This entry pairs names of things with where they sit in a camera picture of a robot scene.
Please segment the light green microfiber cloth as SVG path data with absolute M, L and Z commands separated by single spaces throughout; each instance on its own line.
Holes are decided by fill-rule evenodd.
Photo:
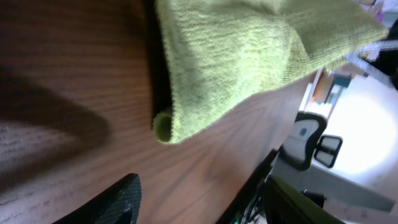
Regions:
M 252 95 L 339 67 L 388 33 L 347 0 L 160 0 L 155 10 L 172 100 L 153 121 L 164 144 L 200 133 Z

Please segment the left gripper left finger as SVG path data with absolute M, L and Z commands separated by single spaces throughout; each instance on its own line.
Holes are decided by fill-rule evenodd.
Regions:
M 130 173 L 54 224 L 136 224 L 141 200 L 139 176 Z

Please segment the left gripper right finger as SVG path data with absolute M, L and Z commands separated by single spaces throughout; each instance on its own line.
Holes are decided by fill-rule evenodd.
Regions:
M 343 224 L 281 178 L 270 175 L 264 184 L 264 213 L 269 224 Z

